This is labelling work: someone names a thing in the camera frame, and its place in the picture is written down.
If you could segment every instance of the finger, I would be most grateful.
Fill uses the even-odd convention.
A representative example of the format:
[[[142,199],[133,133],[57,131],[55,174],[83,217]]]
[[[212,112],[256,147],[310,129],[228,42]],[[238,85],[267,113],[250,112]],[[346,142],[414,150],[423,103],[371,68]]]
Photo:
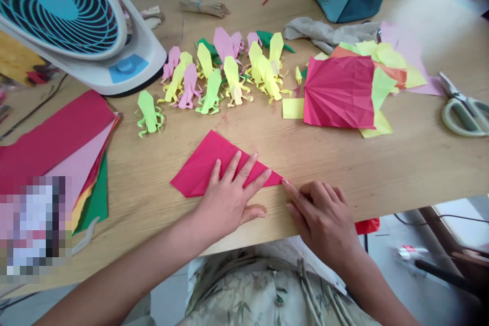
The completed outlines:
[[[312,244],[311,230],[307,224],[306,218],[301,214],[299,209],[294,204],[287,204],[287,209],[294,220],[294,224],[301,235],[302,240],[307,246]]]
[[[250,176],[251,170],[255,166],[256,160],[258,159],[258,153],[254,152],[248,161],[244,164],[243,168],[239,171],[234,182],[237,182],[241,187],[245,184],[245,181]]]
[[[214,168],[212,169],[212,174],[210,175],[209,185],[216,184],[219,182],[219,172],[221,171],[221,160],[215,161]]]
[[[238,150],[234,157],[231,159],[224,176],[223,181],[232,182],[234,178],[234,173],[236,172],[236,168],[238,168],[239,159],[241,158],[241,150]]]
[[[331,185],[329,183],[323,183],[322,185],[326,189],[326,191],[328,192],[328,195],[330,196],[331,200],[335,204],[337,204],[340,201],[340,199],[338,199],[338,195],[333,190],[333,188],[331,187]]]
[[[287,181],[285,178],[282,179],[282,185],[284,186],[285,192],[289,195],[289,197],[294,202],[297,209],[304,216],[306,221],[310,224],[310,220],[312,220],[315,216],[315,207],[314,205],[307,200],[298,190]]]
[[[251,199],[262,187],[263,185],[268,181],[271,175],[271,169],[268,168],[263,172],[261,175],[259,175],[256,180],[251,182],[246,188],[244,189],[244,199],[248,201]]]
[[[328,191],[319,181],[312,181],[303,185],[300,189],[303,195],[310,196],[313,204],[318,209],[324,211],[331,207],[332,201]]]
[[[345,193],[343,192],[343,190],[340,187],[333,187],[333,190],[338,195],[338,199],[340,199],[340,201],[343,204],[348,205],[348,203],[346,202],[346,196],[345,196]]]
[[[251,222],[256,218],[265,218],[266,210],[261,205],[250,205],[244,208],[239,225]]]

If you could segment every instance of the bundle of sticks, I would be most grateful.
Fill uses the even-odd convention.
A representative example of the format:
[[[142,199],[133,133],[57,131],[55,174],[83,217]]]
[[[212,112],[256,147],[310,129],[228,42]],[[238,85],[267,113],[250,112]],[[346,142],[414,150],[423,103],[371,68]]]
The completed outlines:
[[[196,0],[180,0],[180,9],[194,13],[210,14],[219,18],[224,18],[231,14],[222,3],[203,3]]]

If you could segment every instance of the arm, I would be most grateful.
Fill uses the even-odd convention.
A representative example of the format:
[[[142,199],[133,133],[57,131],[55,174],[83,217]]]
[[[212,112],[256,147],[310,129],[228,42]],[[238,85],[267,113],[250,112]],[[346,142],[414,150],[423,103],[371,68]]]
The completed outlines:
[[[262,207],[246,204],[265,184],[271,170],[243,188],[257,154],[233,178],[240,157],[238,151],[222,180],[218,159],[209,187],[192,212],[82,282],[35,325],[121,324],[156,285],[241,224],[264,218]]]
[[[317,181],[300,191],[286,180],[283,184],[304,243],[343,279],[362,309],[384,326],[418,325],[360,245],[343,191]]]

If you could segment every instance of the hand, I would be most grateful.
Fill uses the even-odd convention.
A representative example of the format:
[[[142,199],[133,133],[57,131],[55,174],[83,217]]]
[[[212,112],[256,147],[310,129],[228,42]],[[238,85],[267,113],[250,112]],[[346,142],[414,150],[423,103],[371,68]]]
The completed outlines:
[[[289,181],[282,182],[293,201],[287,208],[312,252],[340,276],[345,265],[361,262],[356,260],[366,252],[358,240],[343,191],[318,181],[298,191]]]
[[[234,178],[240,158],[241,151],[238,150],[229,163],[222,180],[219,179],[221,160],[218,159],[215,162],[209,186],[196,208],[199,222],[206,226],[205,235],[209,236],[212,243],[231,234],[241,224],[255,218],[265,218],[264,207],[259,205],[246,206],[246,204],[269,179],[271,169],[267,169],[246,188],[243,188],[256,163],[258,154],[253,153]]]

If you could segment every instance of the scissor handle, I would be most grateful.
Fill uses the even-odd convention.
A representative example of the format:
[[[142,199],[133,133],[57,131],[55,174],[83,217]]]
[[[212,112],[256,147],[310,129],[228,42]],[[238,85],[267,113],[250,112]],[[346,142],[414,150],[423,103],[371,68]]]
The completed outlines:
[[[470,114],[461,101],[452,98],[442,109],[443,123],[461,136],[473,138],[489,135],[489,119],[487,117],[489,116],[489,105],[473,98],[467,98],[466,103],[474,112],[475,117]],[[462,126],[453,120],[452,110]]]

